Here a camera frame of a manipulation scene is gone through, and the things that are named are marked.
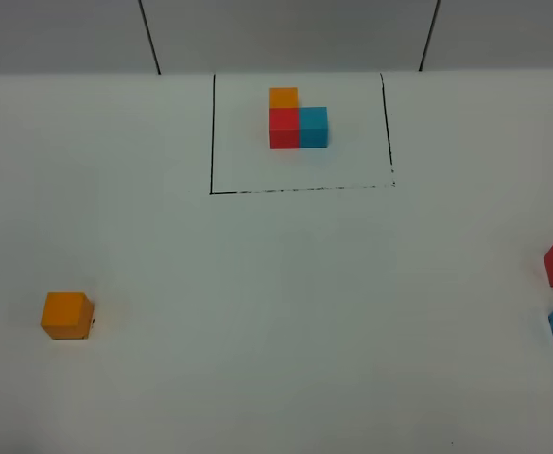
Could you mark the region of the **red template block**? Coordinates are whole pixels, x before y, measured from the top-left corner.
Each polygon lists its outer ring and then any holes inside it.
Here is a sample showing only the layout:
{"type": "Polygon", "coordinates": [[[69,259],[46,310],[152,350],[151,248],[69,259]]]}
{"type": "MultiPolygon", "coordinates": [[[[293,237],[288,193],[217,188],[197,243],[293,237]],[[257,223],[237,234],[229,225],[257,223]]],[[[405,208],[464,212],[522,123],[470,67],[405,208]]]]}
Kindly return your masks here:
{"type": "Polygon", "coordinates": [[[269,109],[269,145],[271,149],[297,149],[300,146],[298,108],[269,109]]]}

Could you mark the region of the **blue template block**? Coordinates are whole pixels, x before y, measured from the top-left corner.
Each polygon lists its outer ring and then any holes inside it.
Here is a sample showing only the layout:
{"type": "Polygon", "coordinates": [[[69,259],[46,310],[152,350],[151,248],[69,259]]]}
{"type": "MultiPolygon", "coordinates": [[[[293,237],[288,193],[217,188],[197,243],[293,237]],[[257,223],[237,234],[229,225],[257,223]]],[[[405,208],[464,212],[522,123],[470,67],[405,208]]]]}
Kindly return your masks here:
{"type": "Polygon", "coordinates": [[[300,148],[327,148],[329,123],[326,107],[299,108],[300,148]]]}

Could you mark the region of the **orange template block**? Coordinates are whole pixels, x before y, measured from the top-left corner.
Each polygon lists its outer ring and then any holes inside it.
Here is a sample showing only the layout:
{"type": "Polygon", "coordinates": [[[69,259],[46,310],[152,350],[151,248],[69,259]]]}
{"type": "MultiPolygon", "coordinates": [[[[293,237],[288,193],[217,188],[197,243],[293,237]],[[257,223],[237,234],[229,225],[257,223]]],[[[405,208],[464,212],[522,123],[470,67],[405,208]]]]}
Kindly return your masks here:
{"type": "Polygon", "coordinates": [[[299,107],[297,87],[271,87],[269,89],[271,109],[294,109],[299,107]]]}

